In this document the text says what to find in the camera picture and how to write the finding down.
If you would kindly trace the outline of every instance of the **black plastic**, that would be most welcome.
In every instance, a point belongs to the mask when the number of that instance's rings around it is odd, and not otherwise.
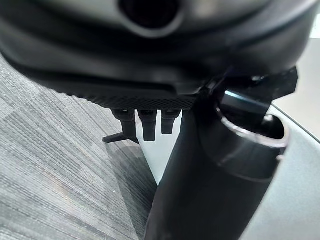
[[[123,132],[120,132],[120,133],[117,133],[114,135],[110,135],[110,136],[105,136],[102,138],[102,141],[106,144],[121,142],[124,140],[130,140],[136,144],[139,144],[139,140],[137,139],[137,137],[127,137],[124,135]]]
[[[136,137],[136,116],[134,110],[112,110],[114,117],[120,120],[123,135],[127,138]]]
[[[287,146],[287,132],[280,131],[284,140],[279,147],[252,142],[227,128],[214,108],[198,107],[183,115],[145,240],[238,240]]]
[[[172,134],[175,120],[179,117],[180,112],[180,110],[161,111],[161,133],[163,135]]]
[[[97,88],[111,92],[121,86],[113,97],[140,97],[139,108],[150,109],[143,105],[145,95],[170,95],[172,104],[198,94],[208,81],[231,67],[243,76],[294,67],[308,41],[317,3],[274,0],[255,14],[220,28],[143,39],[108,26],[74,21],[35,1],[0,0],[0,50],[16,66],[33,71],[34,76],[39,73],[35,77],[39,83],[59,92],[88,99]],[[78,89],[77,78],[85,79],[85,88]],[[145,85],[152,87],[141,94]],[[189,103],[183,102],[187,105],[180,109],[190,109]]]
[[[233,123],[255,131],[272,101],[292,94],[298,83],[297,68],[256,77],[228,77],[220,88],[225,94],[220,109]]]
[[[119,7],[135,24],[160,29],[175,19],[180,6],[178,0],[120,0]]]
[[[139,118],[142,122],[143,140],[153,142],[156,140],[156,110],[138,110]]]

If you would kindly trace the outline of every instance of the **white surface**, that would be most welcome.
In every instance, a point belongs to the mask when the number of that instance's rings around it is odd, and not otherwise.
[[[139,140],[141,149],[149,164],[156,184],[159,185],[164,175],[171,152],[180,133],[182,113],[174,121],[171,135],[161,134],[161,111],[158,111],[156,118],[155,141],[144,141],[142,124],[136,128],[136,137]]]
[[[320,14],[318,14],[315,18],[310,38],[320,39]]]
[[[296,92],[273,102],[320,140],[320,39],[310,39],[297,64]]]
[[[291,141],[241,240],[320,240],[320,144],[275,108]]]

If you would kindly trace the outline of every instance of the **gray carpet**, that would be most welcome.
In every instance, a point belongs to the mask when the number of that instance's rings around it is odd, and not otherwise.
[[[143,239],[157,186],[137,144],[101,141],[120,130],[0,56],[0,239]]]

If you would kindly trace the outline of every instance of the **circular hole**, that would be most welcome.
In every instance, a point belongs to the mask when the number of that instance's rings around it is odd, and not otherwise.
[[[120,0],[119,6],[131,21],[148,29],[168,26],[179,9],[177,0]]]
[[[279,118],[273,115],[266,115],[258,133],[265,137],[279,140],[284,137],[285,129]]]

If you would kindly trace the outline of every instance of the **striped carpet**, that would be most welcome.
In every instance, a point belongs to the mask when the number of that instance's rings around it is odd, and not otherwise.
[[[36,85],[0,56],[0,239],[142,240],[157,185],[111,111]]]

